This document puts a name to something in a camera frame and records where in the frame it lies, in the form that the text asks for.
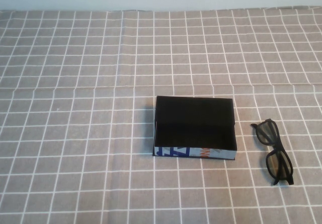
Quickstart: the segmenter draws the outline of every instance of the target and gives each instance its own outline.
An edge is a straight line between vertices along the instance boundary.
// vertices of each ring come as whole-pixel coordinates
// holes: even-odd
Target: black cardboard box
[[[156,97],[154,156],[234,160],[232,99]]]

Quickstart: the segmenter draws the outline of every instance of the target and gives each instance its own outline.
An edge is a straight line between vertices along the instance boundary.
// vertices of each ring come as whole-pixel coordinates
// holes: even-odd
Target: black sunglasses
[[[256,130],[259,141],[274,149],[266,156],[266,166],[270,175],[275,179],[273,185],[280,180],[286,180],[289,185],[293,185],[293,166],[287,155],[278,131],[276,122],[267,119],[260,124],[251,124]]]

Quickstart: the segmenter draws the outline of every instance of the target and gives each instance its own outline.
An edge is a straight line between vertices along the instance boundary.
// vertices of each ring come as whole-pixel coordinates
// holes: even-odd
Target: black box
[[[234,160],[232,99],[156,97],[154,156]]]

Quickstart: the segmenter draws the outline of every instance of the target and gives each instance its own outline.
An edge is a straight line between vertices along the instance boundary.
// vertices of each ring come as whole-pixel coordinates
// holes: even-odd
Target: gray tablecloth
[[[321,223],[321,30],[319,7],[1,12],[0,223]],[[152,157],[157,95],[233,98],[236,160]]]

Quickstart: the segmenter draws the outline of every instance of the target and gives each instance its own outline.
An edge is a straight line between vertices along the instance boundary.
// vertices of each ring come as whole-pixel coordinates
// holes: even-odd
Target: sunglasses frame
[[[264,131],[262,131],[259,128],[261,125],[263,125],[265,123],[268,123],[268,126],[269,126],[269,128],[270,128],[272,133],[276,133],[276,136],[274,136],[275,141],[273,139],[270,139],[270,137]],[[271,152],[269,152],[267,154],[267,156],[266,156],[266,166],[267,166],[268,172],[275,179],[273,185],[276,185],[280,180],[286,180],[289,185],[293,185],[294,184],[294,181],[293,181],[293,165],[292,165],[291,159],[287,155],[287,153],[286,153],[286,151],[284,149],[284,146],[282,144],[280,133],[279,133],[279,130],[278,130],[276,122],[274,122],[272,119],[266,119],[264,122],[261,122],[258,125],[257,124],[251,124],[251,126],[255,129],[256,136],[257,136],[258,140],[262,144],[264,144],[266,146],[272,146],[273,147],[273,150]],[[267,140],[267,142],[262,141],[262,138],[260,137],[260,134],[261,134],[261,136],[263,136]],[[274,175],[272,173],[272,171],[271,171],[271,169],[269,167],[269,164],[268,164],[268,158],[270,156],[272,156],[272,155],[276,155],[277,161],[278,161],[278,169],[277,169],[276,175]],[[289,171],[289,168],[287,167],[286,160],[287,160],[287,162],[288,162],[288,164],[290,166],[291,171]],[[284,168],[286,177],[281,177],[282,171],[283,171],[282,168]]]

